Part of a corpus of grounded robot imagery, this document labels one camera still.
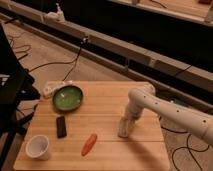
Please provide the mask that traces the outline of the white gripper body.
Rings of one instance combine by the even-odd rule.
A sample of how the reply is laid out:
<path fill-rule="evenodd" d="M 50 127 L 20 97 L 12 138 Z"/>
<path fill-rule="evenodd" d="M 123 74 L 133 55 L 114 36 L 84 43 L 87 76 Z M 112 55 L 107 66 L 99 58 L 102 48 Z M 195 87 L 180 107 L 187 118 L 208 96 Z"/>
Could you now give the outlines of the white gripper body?
<path fill-rule="evenodd" d="M 121 138 L 128 138 L 134 125 L 134 120 L 122 117 L 119 122 L 118 136 Z"/>

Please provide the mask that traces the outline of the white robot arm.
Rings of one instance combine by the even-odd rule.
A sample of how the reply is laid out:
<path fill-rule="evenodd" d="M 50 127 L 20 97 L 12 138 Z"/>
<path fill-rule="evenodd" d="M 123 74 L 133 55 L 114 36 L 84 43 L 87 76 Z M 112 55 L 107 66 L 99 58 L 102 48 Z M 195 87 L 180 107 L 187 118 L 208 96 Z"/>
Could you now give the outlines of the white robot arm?
<path fill-rule="evenodd" d="M 129 102 L 125 108 L 118 128 L 118 136 L 127 138 L 131 127 L 140 118 L 144 108 L 165 117 L 194 136 L 205 141 L 213 147 L 213 116 L 190 109 L 155 96 L 155 88 L 152 84 L 133 88 L 128 93 Z"/>

